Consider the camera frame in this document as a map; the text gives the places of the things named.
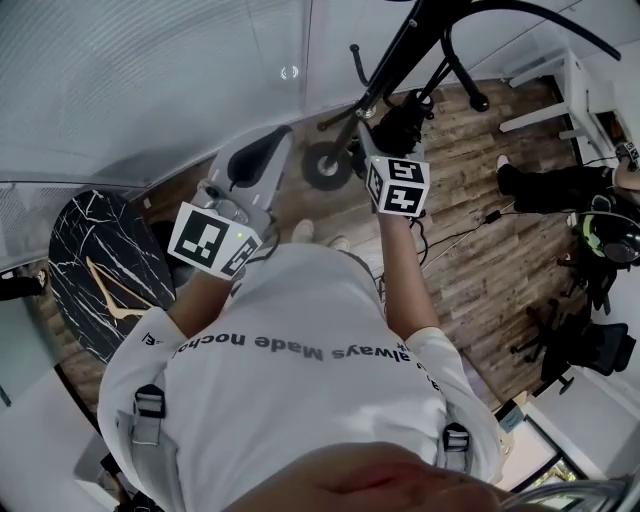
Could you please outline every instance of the wooden hanger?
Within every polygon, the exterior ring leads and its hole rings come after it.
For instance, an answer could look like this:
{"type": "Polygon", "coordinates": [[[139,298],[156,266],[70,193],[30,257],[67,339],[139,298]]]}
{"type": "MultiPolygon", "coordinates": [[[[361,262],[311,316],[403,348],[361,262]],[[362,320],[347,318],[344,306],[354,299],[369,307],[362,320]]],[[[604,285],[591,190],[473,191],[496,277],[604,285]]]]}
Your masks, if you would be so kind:
{"type": "Polygon", "coordinates": [[[91,261],[91,258],[89,256],[87,256],[86,261],[87,261],[87,267],[89,267],[89,272],[91,272],[91,275],[93,276],[93,279],[98,284],[98,288],[100,288],[100,291],[104,295],[104,299],[107,301],[107,309],[109,310],[109,313],[111,313],[111,316],[113,316],[113,318],[116,318],[118,320],[122,320],[123,318],[125,318],[127,316],[131,316],[131,315],[133,315],[133,316],[142,316],[147,312],[147,310],[146,309],[120,308],[120,307],[116,306],[116,303],[111,298],[111,294],[109,293],[109,290],[107,290],[107,287],[102,282],[102,279],[100,279],[100,276],[98,275],[98,272],[100,272],[109,281],[111,281],[115,285],[117,285],[120,288],[122,288],[129,295],[132,295],[133,297],[138,299],[143,304],[146,304],[150,308],[153,307],[153,304],[151,304],[147,300],[145,300],[142,297],[140,297],[140,295],[138,295],[137,293],[129,290],[129,288],[127,288],[125,285],[123,285],[122,283],[116,281],[113,277],[111,277],[109,274],[107,274],[104,270],[102,270],[100,267],[96,266],[93,263],[93,261],[91,261]]]}

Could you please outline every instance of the hardwood floor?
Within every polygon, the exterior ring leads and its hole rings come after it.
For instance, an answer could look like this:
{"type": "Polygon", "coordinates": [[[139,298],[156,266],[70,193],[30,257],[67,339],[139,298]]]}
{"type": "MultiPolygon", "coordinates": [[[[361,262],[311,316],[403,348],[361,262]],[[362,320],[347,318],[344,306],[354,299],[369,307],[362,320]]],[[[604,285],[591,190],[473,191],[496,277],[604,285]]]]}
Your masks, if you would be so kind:
{"type": "MultiPolygon", "coordinates": [[[[571,144],[558,139],[558,132],[565,129],[561,120],[506,134],[498,129],[507,119],[553,104],[547,85],[532,82],[511,89],[500,81],[486,81],[481,88],[491,102],[489,112],[472,111],[461,87],[445,87],[434,94],[436,118],[423,128],[425,159],[431,164],[427,216],[421,221],[430,244],[423,275],[443,330],[463,354],[474,390],[495,408],[541,384],[540,363],[527,364],[524,354],[512,355],[509,348],[537,334],[526,308],[558,297],[570,284],[569,270],[555,264],[556,258],[572,248],[566,216],[508,215],[464,237],[438,242],[477,227],[496,209],[511,211],[511,199],[502,197],[497,188],[495,165],[500,154],[528,171],[574,165],[575,159],[571,144]]],[[[378,105],[376,117],[386,111],[378,105]]],[[[318,242],[346,235],[352,252],[365,260],[374,276],[380,276],[380,232],[363,183],[353,176],[339,191],[326,193],[312,189],[301,177],[304,149],[336,135],[337,128],[319,133],[315,129],[319,119],[294,126],[296,150],[273,205],[283,239],[288,239],[298,221],[312,219],[318,242]]],[[[145,217],[150,222],[175,218],[180,202],[192,198],[195,184],[206,176],[210,163],[202,162],[151,190],[149,209],[144,210],[138,201],[145,217]]],[[[416,243],[422,250],[417,231],[416,243]]],[[[38,301],[43,319],[61,346],[64,372],[95,411],[102,363],[69,338],[50,292],[38,301]]],[[[576,309],[583,301],[576,293],[561,307],[576,309]]]]}

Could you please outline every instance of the black marble table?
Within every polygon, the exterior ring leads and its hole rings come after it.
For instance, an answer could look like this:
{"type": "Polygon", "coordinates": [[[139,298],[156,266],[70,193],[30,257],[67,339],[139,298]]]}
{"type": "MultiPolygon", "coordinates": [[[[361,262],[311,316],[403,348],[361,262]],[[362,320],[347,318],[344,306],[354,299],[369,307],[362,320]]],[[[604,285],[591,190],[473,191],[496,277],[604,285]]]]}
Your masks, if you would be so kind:
{"type": "Polygon", "coordinates": [[[147,309],[146,303],[168,309],[175,290],[160,246],[126,199],[89,190],[67,203],[49,242],[51,289],[76,339],[108,363],[140,316],[114,318],[87,256],[113,303],[123,310],[147,309]]]}

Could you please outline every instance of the white t-shirt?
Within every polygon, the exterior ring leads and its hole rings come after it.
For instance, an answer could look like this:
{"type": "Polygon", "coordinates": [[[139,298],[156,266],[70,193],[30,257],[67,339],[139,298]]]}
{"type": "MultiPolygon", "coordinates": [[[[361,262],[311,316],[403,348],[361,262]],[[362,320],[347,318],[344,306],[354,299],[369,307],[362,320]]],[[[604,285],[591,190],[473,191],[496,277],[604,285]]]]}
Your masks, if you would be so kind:
{"type": "Polygon", "coordinates": [[[433,463],[447,407],[470,432],[474,476],[497,472],[497,423],[455,348],[427,328],[407,340],[410,352],[357,262],[321,246],[284,245],[245,281],[191,340],[164,311],[150,310],[107,367],[98,421],[134,485],[144,491],[120,453],[116,412],[131,414],[135,391],[163,370],[162,428],[179,447],[189,511],[221,510],[336,443],[391,442],[433,463]]]}

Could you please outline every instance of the shoe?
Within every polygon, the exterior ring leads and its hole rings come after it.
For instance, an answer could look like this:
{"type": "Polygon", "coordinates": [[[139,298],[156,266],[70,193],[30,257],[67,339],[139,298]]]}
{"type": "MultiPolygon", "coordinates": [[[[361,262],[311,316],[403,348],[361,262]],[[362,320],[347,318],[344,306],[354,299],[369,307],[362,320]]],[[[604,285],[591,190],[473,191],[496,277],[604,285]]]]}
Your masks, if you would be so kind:
{"type": "Polygon", "coordinates": [[[313,242],[313,221],[302,219],[291,233],[292,244],[310,244],[313,242]]]}
{"type": "Polygon", "coordinates": [[[42,291],[44,292],[44,288],[45,286],[47,286],[47,280],[48,280],[47,271],[41,270],[40,272],[38,272],[36,279],[40,283],[40,286],[42,287],[42,291]]]}
{"type": "Polygon", "coordinates": [[[329,249],[335,249],[336,251],[349,252],[351,249],[351,244],[349,240],[347,240],[346,236],[338,236],[329,242],[327,246],[329,249]]]}
{"type": "Polygon", "coordinates": [[[503,165],[507,165],[508,163],[509,163],[509,158],[507,157],[507,155],[500,155],[498,157],[498,165],[496,166],[496,172],[500,170],[500,167],[502,167],[503,165]]]}

